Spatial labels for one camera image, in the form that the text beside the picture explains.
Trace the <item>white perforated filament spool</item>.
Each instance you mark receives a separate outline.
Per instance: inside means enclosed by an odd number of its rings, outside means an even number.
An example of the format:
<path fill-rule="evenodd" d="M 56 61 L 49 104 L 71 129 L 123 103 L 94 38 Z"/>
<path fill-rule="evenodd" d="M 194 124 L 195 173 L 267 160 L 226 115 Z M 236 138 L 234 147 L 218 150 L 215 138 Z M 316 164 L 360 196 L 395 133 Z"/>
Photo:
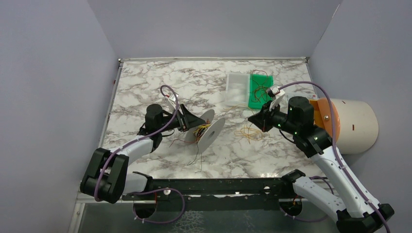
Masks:
<path fill-rule="evenodd" d="M 187 145 L 193 145 L 193 151 L 198 153 L 203 153 L 219 136 L 225 125 L 225 118 L 220 118 L 213 120 L 215 116 L 215 111 L 213 109 L 207 110 L 203 113 L 200 118 L 205 120 L 210 124 L 201 134 L 198 139 L 195 135 L 195 131 L 200 127 L 195 127 L 186 132 L 185 143 Z"/>

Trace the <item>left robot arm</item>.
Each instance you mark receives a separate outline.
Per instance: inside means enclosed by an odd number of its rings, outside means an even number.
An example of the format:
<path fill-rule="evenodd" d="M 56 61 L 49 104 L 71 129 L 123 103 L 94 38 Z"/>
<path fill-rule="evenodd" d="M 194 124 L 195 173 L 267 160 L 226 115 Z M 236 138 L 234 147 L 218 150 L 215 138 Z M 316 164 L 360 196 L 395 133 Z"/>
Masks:
<path fill-rule="evenodd" d="M 145 122 L 137 136 L 116 149 L 94 150 L 80 183 L 80 192 L 95 201 L 116 203 L 122 195 L 147 191 L 151 176 L 141 172 L 127 172 L 131 163 L 154 152 L 163 139 L 163 133 L 171 130 L 186 132 L 205 124 L 206 121 L 192 114 L 183 104 L 173 113 L 159 104 L 146 108 Z"/>

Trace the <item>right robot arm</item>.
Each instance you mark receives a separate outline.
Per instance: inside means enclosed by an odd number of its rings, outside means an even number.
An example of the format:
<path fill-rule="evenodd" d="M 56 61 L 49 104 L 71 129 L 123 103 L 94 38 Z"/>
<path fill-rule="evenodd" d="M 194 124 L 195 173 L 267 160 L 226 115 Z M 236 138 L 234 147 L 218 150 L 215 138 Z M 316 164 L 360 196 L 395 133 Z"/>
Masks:
<path fill-rule="evenodd" d="M 263 132 L 272 128 L 289 133 L 293 142 L 326 175 L 338 193 L 332 193 L 315 184 L 299 170 L 283 176 L 292 185 L 295 194 L 306 198 L 327 214 L 341 233 L 373 233 L 387 226 L 394 209 L 380 203 L 371 195 L 347 166 L 340 152 L 332 145 L 328 132 L 314 124 L 314 108 L 305 97 L 292 97 L 288 111 L 280 107 L 270 109 L 267 102 L 248 121 Z"/>

